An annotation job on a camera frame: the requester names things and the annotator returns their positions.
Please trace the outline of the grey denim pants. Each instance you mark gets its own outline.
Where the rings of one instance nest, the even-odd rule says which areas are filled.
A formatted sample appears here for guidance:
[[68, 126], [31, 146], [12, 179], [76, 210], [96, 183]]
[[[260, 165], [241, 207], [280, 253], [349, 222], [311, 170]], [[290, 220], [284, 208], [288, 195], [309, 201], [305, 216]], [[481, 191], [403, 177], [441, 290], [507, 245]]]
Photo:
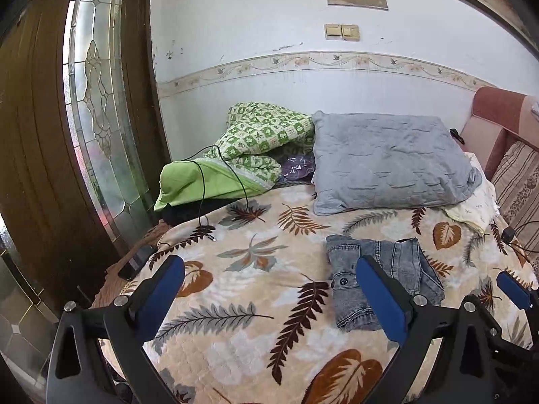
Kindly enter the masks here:
[[390, 336], [402, 342], [405, 314], [391, 289], [399, 285], [432, 305], [445, 298], [442, 283], [416, 238], [390, 242], [330, 235], [325, 250], [336, 325], [343, 331], [388, 327]]

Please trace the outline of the black charger plug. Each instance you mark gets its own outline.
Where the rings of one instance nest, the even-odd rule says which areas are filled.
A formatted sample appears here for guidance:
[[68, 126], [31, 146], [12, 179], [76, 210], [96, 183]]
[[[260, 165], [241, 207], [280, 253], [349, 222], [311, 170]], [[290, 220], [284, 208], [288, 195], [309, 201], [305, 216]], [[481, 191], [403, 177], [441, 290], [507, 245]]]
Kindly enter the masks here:
[[507, 226], [501, 234], [501, 240], [503, 243], [510, 244], [512, 243], [513, 238], [515, 237], [515, 230], [511, 226]]

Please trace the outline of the cream white sheet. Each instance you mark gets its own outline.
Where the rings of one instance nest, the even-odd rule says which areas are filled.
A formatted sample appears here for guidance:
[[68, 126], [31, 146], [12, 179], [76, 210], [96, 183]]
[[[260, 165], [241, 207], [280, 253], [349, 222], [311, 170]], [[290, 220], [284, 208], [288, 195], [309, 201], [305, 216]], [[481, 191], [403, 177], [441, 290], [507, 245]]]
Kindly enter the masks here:
[[486, 178], [476, 155], [472, 152], [465, 152], [465, 156], [469, 159], [471, 166], [479, 172], [480, 186], [467, 200], [454, 205], [442, 206], [441, 210], [453, 221], [466, 224], [475, 233], [484, 235], [490, 228], [490, 223], [500, 215], [495, 187]]

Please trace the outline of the striped patterned cushion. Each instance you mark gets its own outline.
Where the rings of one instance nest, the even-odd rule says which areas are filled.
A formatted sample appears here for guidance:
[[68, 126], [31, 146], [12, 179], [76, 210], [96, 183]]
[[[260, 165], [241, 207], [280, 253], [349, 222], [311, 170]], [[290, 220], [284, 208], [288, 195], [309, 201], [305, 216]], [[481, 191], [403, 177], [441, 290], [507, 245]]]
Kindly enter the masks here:
[[538, 151], [516, 141], [504, 154], [492, 183], [510, 245], [538, 274]]

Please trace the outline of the leaf pattern bed blanket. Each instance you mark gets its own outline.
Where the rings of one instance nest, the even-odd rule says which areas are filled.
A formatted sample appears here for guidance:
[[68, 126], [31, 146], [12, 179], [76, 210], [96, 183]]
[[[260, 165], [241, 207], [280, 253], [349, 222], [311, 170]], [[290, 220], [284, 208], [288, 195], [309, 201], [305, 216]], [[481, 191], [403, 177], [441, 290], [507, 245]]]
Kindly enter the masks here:
[[477, 296], [510, 342], [529, 347], [525, 313], [497, 287], [510, 273], [534, 288], [534, 270], [503, 246], [496, 218], [484, 234], [440, 209], [313, 212], [309, 185], [277, 189], [147, 235], [157, 247], [140, 273], [180, 256], [186, 278], [149, 359], [182, 403], [355, 403], [397, 351], [382, 331], [338, 328], [326, 238], [411, 239], [442, 284], [444, 305]]

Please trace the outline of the grey quilted pillow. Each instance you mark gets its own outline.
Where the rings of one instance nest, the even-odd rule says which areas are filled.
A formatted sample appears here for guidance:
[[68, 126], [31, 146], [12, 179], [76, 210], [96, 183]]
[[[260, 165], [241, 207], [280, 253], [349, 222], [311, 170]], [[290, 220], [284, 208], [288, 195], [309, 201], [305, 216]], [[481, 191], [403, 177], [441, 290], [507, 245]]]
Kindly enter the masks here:
[[438, 117], [318, 111], [312, 122], [318, 215], [453, 205], [482, 183]]

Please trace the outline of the glass panel wooden door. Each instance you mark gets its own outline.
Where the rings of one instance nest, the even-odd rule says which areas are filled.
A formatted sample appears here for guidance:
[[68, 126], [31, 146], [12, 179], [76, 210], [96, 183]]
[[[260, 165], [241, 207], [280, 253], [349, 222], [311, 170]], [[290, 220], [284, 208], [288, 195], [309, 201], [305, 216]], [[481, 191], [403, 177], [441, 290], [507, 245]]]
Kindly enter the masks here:
[[169, 155], [150, 0], [12, 0], [1, 13], [1, 215], [54, 308], [90, 305], [154, 225]]

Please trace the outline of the pink sofa headboard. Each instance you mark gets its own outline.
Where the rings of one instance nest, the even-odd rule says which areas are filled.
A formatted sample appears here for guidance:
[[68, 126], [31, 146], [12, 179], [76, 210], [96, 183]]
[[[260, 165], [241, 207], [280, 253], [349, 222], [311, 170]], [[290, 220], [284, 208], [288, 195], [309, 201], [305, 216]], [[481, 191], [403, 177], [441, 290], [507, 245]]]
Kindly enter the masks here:
[[476, 155], [490, 180], [516, 141], [538, 150], [538, 127], [538, 97], [483, 87], [473, 97], [471, 117], [459, 136], [462, 149]]

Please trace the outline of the small black device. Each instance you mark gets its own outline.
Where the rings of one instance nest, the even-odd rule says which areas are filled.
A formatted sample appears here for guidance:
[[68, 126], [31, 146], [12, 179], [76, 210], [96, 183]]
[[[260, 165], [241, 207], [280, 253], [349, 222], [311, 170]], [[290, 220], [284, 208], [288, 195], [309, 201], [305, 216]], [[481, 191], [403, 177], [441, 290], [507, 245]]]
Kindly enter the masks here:
[[451, 128], [449, 130], [449, 134], [452, 136], [454, 140], [456, 140], [460, 145], [465, 144], [465, 140], [462, 138], [461, 134], [458, 133], [458, 130]]

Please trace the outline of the purple cloth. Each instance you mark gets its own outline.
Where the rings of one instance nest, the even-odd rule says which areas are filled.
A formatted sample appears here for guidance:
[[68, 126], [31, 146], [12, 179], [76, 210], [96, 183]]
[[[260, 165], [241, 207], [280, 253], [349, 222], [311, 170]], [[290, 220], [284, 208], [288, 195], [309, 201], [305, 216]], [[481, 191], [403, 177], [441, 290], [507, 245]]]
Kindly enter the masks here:
[[277, 162], [281, 166], [281, 172], [276, 182], [278, 187], [312, 182], [312, 176], [315, 172], [315, 158], [312, 152], [280, 155]]

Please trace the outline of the green patterned quilt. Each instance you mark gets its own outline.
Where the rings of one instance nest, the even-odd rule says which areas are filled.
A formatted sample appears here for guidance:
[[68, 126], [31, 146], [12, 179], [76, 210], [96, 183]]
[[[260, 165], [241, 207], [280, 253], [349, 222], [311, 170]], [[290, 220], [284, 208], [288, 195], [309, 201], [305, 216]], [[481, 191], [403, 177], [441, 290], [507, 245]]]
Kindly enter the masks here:
[[216, 143], [165, 165], [154, 210], [206, 199], [261, 195], [277, 182], [277, 158], [312, 147], [312, 117], [265, 102], [238, 103], [227, 114], [227, 129]]

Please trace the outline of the beige wall switch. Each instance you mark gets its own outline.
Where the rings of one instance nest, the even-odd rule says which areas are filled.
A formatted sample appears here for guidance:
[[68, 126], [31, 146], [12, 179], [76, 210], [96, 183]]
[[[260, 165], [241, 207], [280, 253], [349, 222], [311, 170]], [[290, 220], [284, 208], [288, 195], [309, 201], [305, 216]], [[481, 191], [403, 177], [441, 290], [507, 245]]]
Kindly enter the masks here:
[[324, 34], [326, 39], [353, 42], [360, 40], [360, 31], [357, 25], [326, 24], [324, 26]]

